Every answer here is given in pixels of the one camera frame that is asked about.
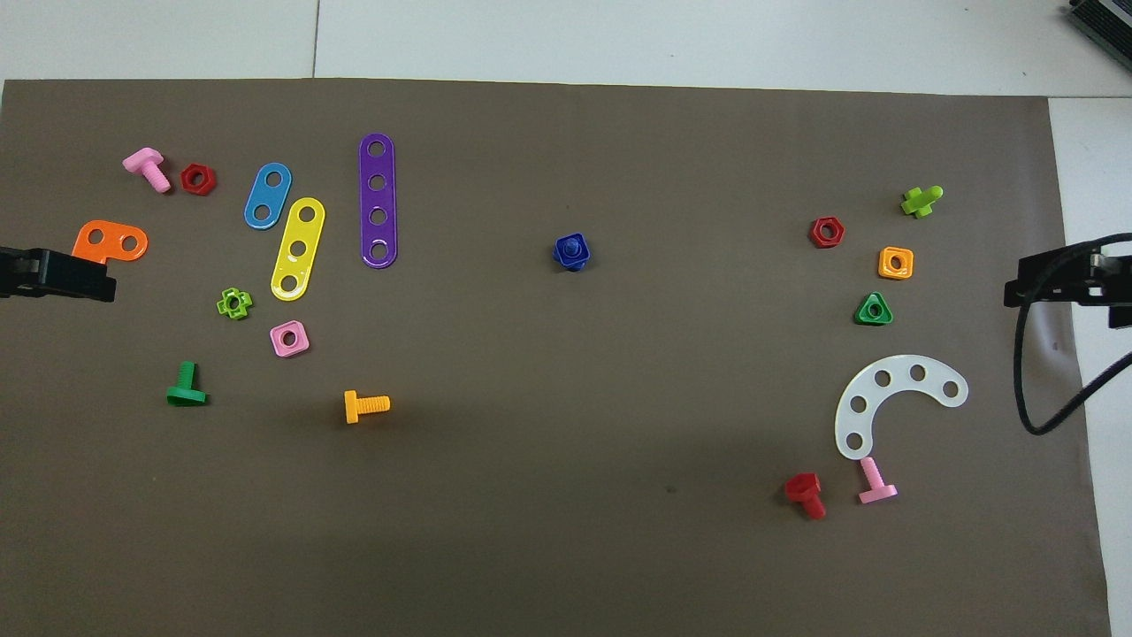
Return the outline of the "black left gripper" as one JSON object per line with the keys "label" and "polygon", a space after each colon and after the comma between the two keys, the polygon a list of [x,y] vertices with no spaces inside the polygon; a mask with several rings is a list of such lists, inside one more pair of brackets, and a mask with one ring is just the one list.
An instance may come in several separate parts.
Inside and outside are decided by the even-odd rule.
{"label": "black left gripper", "polygon": [[112,303],[108,266],[55,250],[1,249],[1,298],[61,295]]}

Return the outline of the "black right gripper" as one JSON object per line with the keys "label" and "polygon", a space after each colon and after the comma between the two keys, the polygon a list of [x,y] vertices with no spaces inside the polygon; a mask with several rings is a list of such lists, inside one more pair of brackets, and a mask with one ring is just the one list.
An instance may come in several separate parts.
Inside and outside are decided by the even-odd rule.
{"label": "black right gripper", "polygon": [[1109,329],[1131,326],[1131,255],[1115,257],[1101,250],[1073,255],[1039,282],[1039,274],[1067,250],[1048,250],[1020,258],[1014,279],[1004,285],[1004,305],[1019,308],[1024,295],[1036,290],[1035,302],[1065,302],[1107,308]]}

